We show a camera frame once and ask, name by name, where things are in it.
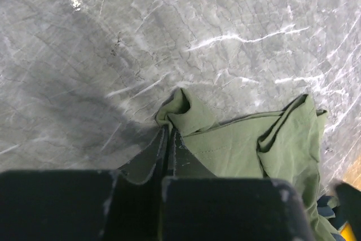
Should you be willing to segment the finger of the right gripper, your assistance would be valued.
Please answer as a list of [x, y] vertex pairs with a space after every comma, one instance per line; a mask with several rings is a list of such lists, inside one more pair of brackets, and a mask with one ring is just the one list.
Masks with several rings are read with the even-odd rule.
[[348, 222], [360, 224], [360, 190], [345, 182], [336, 183], [334, 190]]

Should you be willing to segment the green motorcycle tank top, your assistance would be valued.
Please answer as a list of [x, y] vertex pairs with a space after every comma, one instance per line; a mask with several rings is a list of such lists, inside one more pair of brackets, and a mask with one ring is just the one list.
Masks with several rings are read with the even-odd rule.
[[163, 105], [156, 122], [177, 129], [185, 146], [218, 177], [277, 178], [300, 194], [316, 240], [341, 240], [330, 215], [320, 213], [320, 144], [327, 112], [300, 95], [281, 111], [217, 123], [208, 107], [186, 89]]

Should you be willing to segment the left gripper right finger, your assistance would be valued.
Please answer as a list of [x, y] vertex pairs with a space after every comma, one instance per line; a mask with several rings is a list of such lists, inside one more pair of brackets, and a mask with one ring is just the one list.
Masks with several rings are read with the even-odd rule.
[[272, 178], [218, 178], [173, 130], [161, 189], [162, 240], [313, 240], [293, 186]]

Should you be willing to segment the yellow plastic tray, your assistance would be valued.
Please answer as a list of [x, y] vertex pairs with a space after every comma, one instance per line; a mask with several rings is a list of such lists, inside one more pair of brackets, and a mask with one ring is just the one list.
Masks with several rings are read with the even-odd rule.
[[360, 156], [333, 188], [340, 205], [332, 224], [345, 240], [360, 240]]

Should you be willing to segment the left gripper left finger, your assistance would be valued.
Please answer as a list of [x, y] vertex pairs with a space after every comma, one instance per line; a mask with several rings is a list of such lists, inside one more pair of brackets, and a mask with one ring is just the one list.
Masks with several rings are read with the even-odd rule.
[[153, 239], [167, 141], [163, 127], [143, 151], [115, 170], [1, 173], [1, 239]]

